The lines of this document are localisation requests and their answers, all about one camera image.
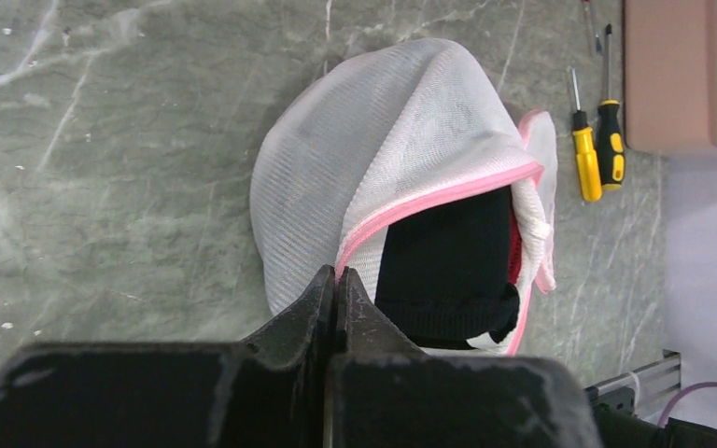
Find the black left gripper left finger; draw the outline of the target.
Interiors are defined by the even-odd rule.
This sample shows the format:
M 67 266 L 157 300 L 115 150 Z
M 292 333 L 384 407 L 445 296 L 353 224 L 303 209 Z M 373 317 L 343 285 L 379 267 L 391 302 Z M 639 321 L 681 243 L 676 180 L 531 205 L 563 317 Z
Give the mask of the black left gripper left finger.
M 0 368 L 0 447 L 317 447 L 335 275 L 231 343 L 34 343 Z

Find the black bra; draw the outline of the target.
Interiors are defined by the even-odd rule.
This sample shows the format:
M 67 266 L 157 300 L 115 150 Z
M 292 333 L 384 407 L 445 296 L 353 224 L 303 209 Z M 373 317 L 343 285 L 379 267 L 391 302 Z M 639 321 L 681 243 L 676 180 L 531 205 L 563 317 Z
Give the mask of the black bra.
M 387 230 L 375 305 L 413 342 L 470 349 L 502 342 L 520 296 L 508 281 L 512 191 L 495 189 L 406 217 Z

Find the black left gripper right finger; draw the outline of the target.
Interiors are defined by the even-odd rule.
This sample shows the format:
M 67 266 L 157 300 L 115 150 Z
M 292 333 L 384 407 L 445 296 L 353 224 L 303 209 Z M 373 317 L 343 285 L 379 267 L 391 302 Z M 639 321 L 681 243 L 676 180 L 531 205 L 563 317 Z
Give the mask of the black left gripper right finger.
M 327 373 L 330 447 L 598 447 L 587 397 L 538 357 L 431 356 L 345 269 Z

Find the white mesh pink-zip laundry bag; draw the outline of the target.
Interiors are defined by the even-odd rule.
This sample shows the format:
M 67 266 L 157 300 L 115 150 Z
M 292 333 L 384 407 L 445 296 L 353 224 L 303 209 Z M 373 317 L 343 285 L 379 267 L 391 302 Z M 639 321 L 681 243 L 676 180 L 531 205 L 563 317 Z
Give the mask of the white mesh pink-zip laundry bag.
M 555 287 L 557 165 L 551 115 L 514 122 L 457 42 L 422 38 L 348 59 L 293 101 L 256 159 L 249 208 L 268 306 L 288 308 L 324 265 L 356 270 L 375 305 L 392 224 L 508 187 L 523 241 L 515 329 L 500 343 L 472 338 L 468 350 L 416 344 L 513 355 L 532 290 Z

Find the red bra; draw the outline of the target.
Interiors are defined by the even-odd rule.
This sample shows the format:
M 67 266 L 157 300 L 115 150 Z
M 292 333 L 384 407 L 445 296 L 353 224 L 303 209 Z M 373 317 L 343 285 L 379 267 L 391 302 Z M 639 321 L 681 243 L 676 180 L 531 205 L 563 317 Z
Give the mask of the red bra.
M 511 243 L 508 261 L 508 281 L 516 284 L 522 266 L 522 237 L 518 228 L 518 222 L 513 209 L 510 210 Z

